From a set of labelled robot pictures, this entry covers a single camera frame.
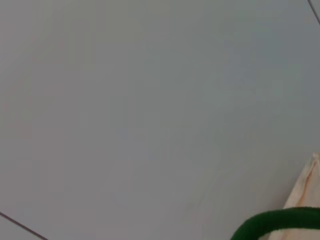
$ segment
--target green cord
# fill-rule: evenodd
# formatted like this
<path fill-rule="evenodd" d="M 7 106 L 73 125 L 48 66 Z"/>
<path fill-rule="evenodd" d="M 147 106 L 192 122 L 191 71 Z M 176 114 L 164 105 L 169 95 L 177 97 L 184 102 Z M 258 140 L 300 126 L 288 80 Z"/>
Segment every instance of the green cord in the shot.
<path fill-rule="evenodd" d="M 320 208 L 292 207 L 260 213 L 245 221 L 231 240 L 258 240 L 265 234 L 282 229 L 320 230 Z"/>

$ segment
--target gray surface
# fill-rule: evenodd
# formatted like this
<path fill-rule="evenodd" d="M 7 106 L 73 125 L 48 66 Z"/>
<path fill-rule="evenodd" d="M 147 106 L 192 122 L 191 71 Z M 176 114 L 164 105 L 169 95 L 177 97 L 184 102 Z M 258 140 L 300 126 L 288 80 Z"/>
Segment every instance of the gray surface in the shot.
<path fill-rule="evenodd" d="M 306 0 L 4 0 L 0 209 L 50 240 L 227 240 L 320 149 Z"/>
<path fill-rule="evenodd" d="M 0 238 L 3 240 L 39 240 L 12 222 L 0 217 Z"/>

